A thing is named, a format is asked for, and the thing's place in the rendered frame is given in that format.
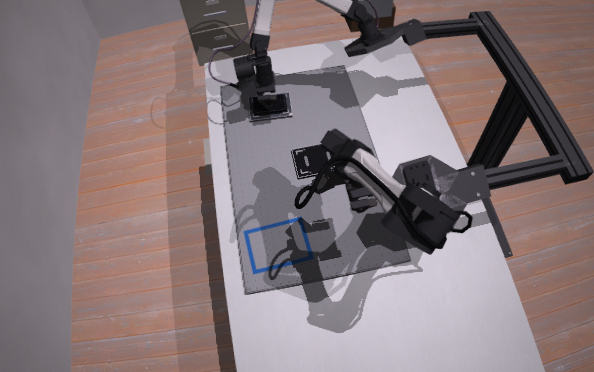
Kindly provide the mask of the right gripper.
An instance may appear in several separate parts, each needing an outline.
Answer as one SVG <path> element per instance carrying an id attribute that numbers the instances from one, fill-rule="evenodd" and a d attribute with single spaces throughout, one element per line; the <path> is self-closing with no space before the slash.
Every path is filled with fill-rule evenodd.
<path id="1" fill-rule="evenodd" d="M 254 73 L 253 76 L 238 79 L 239 87 L 241 88 L 248 81 L 255 82 L 255 87 L 257 87 L 258 102 L 260 104 L 262 104 L 266 109 L 271 109 L 272 105 L 277 100 L 277 96 L 276 95 L 270 96 L 270 95 L 263 95 L 263 94 L 264 94 L 264 92 L 270 92 L 270 93 L 276 92 L 275 91 L 274 72 L 273 73 L 271 72 L 269 75 L 264 75 L 264 76 Z M 271 100 L 270 105 L 267 106 L 264 101 L 270 101 L 270 100 Z"/>

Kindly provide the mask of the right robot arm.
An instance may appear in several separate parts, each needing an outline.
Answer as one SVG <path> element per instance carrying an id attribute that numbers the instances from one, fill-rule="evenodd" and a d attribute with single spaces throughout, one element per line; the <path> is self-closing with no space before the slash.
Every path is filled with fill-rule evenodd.
<path id="1" fill-rule="evenodd" d="M 370 15 L 365 6 L 355 0 L 316 0 L 325 6 L 338 11 L 342 17 L 359 22 L 357 25 L 362 35 L 360 38 L 371 46 L 386 37 L 375 24 L 372 15 Z M 254 31 L 251 34 L 250 47 L 255 54 L 235 58 L 233 60 L 237 79 L 259 75 L 269 75 L 272 72 L 271 58 L 267 54 L 270 41 L 270 29 L 275 0 L 259 0 L 255 17 Z M 353 20 L 352 20 L 353 19 Z M 365 22 L 365 23 L 363 23 Z M 362 37 L 363 36 L 363 37 Z M 260 57 L 261 56 L 261 57 Z M 251 59 L 250 59 L 251 58 Z"/>

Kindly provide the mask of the blue tape outline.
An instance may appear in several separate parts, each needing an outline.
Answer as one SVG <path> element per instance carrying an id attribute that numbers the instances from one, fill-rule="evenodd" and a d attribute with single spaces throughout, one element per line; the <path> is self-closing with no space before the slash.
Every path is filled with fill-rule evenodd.
<path id="1" fill-rule="evenodd" d="M 261 230 L 265 230 L 265 229 L 269 229 L 269 228 L 273 228 L 273 227 L 277 227 L 277 226 L 281 226 L 281 225 L 285 225 L 285 224 L 289 224 L 292 222 L 296 222 L 299 221 L 300 223 L 300 227 L 302 230 L 302 234 L 305 240 L 305 244 L 307 247 L 307 251 L 309 256 L 308 257 L 304 257 L 304 258 L 300 258 L 300 259 L 296 259 L 293 261 L 289 261 L 289 262 L 285 262 L 285 263 L 281 263 L 281 264 L 277 264 L 277 265 L 273 265 L 273 266 L 269 266 L 269 267 L 265 267 L 265 268 L 261 268 L 261 269 L 257 269 L 256 270 L 256 266 L 255 266 L 255 262 L 254 262 L 254 257 L 253 257 L 253 253 L 252 253 L 252 249 L 251 249 L 251 245 L 250 245 L 250 240 L 249 240 L 249 233 L 253 233 L 253 232 L 257 232 L 257 231 L 261 231 Z M 258 227 L 258 228 L 254 228 L 254 229 L 250 229 L 250 230 L 246 230 L 244 231 L 244 236 L 245 236 L 245 240 L 246 240 L 246 245 L 247 245 L 247 249 L 248 249 L 248 254 L 249 254 L 249 258 L 250 258 L 250 262 L 251 262 L 251 267 L 252 267 L 252 271 L 253 274 L 257 274 L 257 273 L 261 273 L 261 272 L 265 272 L 265 271 L 269 271 L 269 270 L 273 270 L 273 269 L 277 269 L 277 268 L 281 268 L 281 267 L 285 267 L 285 266 L 289 266 L 292 264 L 296 264 L 296 263 L 300 263 L 300 262 L 304 262 L 304 261 L 308 261 L 311 259 L 314 259 L 313 257 L 313 253 L 310 247 L 310 243 L 307 237 L 307 233 L 305 230 L 305 226 L 302 220 L 302 217 L 298 217 L 298 218 L 294 218 L 294 219 L 290 219 L 290 220 L 286 220 L 286 221 L 282 221 L 282 222 L 278 222 L 278 223 L 274 223 L 274 224 L 270 224 L 270 225 L 266 225 L 266 226 L 262 226 L 262 227 Z"/>

